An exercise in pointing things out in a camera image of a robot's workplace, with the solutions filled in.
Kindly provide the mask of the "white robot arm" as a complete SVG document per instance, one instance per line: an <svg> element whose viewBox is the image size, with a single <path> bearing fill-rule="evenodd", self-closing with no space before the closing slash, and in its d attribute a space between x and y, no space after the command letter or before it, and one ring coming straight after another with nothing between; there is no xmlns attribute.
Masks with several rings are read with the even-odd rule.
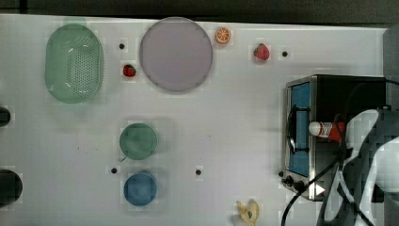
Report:
<svg viewBox="0 0 399 226"><path fill-rule="evenodd" d="M348 154L334 166L317 226L375 226L374 191L398 199L398 113L359 113L346 125L344 143Z"/></svg>

